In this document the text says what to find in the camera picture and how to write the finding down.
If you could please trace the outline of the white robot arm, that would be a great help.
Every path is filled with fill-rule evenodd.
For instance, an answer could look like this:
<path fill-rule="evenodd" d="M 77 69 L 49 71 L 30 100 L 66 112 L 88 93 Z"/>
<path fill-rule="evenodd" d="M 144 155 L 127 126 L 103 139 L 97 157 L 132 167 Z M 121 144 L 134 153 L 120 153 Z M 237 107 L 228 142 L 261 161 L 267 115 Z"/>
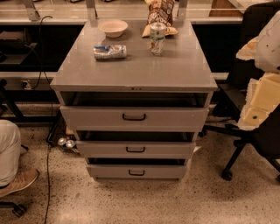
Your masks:
<path fill-rule="evenodd" d="M 246 103 L 237 123 L 242 130 L 258 128 L 280 104 L 280 12 L 262 28 L 260 33 L 241 48 L 236 57 L 253 60 L 263 71 L 261 78 L 251 78 Z"/>

